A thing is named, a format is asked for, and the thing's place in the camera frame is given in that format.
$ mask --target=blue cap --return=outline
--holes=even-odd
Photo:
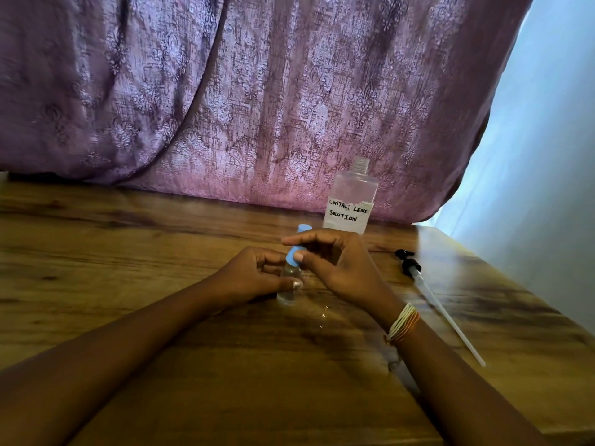
[[[301,233],[301,232],[306,231],[306,230],[311,230],[311,229],[312,229],[312,227],[309,226],[308,224],[300,224],[300,225],[297,226],[297,232],[298,233]],[[285,261],[288,262],[290,265],[292,265],[294,268],[298,268],[299,267],[299,263],[296,262],[293,259],[293,254],[297,250],[306,250],[306,248],[303,247],[303,246],[293,246],[291,248],[291,250],[289,251],[289,253],[287,254],[287,256],[285,257]]]

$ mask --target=wooden table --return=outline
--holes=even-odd
[[[0,367],[112,321],[214,272],[317,214],[83,185],[0,191]],[[595,340],[433,228],[371,224],[395,292],[555,442],[595,427]],[[488,363],[480,368],[399,270],[425,278]],[[312,276],[294,307],[238,307],[176,339],[74,445],[442,444],[382,332]]]

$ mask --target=bottle neck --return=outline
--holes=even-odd
[[[363,156],[356,156],[355,161],[353,161],[353,165],[351,166],[351,171],[354,173],[360,173],[362,175],[368,175],[369,164],[370,160],[368,158],[364,158]]]

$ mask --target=small bottle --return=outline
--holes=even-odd
[[[368,175],[369,159],[357,156],[350,171],[335,174],[323,228],[363,233],[374,207],[379,180]]]
[[[300,224],[297,226],[297,232],[301,233],[302,231],[311,230],[312,227],[308,224]],[[295,261],[293,258],[293,254],[296,250],[306,250],[303,246],[293,246],[292,249],[289,251],[287,256],[285,257],[285,266],[283,266],[283,270],[281,271],[281,277],[295,277],[295,278],[302,278],[302,270],[299,267],[299,263]],[[293,305],[295,302],[295,293],[293,291],[286,291],[286,292],[278,292],[277,293],[277,300],[285,305]]]

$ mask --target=patterned fabric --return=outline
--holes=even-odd
[[[0,0],[0,169],[372,217],[452,192],[531,0]]]

